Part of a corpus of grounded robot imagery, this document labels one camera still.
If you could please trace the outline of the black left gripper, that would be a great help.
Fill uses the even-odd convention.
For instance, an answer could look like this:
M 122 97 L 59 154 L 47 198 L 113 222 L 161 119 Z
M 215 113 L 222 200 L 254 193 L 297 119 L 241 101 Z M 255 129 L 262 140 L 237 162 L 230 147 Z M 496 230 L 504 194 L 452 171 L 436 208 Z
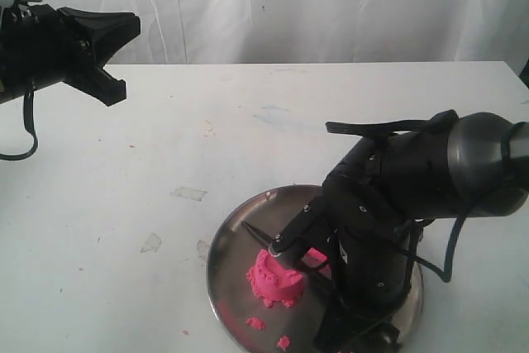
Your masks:
M 133 12 L 86 12 L 48 4 L 4 9 L 1 95 L 21 97 L 65 82 L 106 106 L 126 99 L 126 82 L 102 67 L 141 33 Z

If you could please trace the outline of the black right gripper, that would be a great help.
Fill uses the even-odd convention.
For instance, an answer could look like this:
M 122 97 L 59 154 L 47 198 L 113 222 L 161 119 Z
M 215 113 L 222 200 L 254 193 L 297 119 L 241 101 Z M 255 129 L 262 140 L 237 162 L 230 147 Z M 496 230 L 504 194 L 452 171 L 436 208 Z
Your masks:
M 406 231 L 391 241 L 344 227 L 338 242 L 347 259 L 332 266 L 333 286 L 338 302 L 355 315 L 328 308 L 313 347 L 317 352 L 396 352 L 396 327 L 358 316 L 389 316 L 403 305 L 411 289 L 417 233 Z

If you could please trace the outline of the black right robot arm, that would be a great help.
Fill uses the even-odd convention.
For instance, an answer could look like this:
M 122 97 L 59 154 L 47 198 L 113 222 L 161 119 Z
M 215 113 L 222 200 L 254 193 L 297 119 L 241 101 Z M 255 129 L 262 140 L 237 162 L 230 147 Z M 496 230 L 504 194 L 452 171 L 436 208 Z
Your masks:
M 314 340 L 333 351 L 383 329 L 412 290 L 422 230 L 454 225 L 436 274 L 449 282 L 466 219 L 505 217 L 528 197 L 528 125 L 454 111 L 427 121 L 329 123 L 359 142 L 327 175 L 319 199 L 332 293 Z

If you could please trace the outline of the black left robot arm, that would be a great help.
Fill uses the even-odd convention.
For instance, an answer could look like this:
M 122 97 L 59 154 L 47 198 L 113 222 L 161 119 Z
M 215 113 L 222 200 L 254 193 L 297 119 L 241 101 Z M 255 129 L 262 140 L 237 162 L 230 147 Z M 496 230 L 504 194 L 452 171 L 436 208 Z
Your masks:
M 132 12 L 86 12 L 48 4 L 7 12 L 1 29 L 1 102 L 66 83 L 107 106 L 126 99 L 126 83 L 104 70 L 141 33 Z

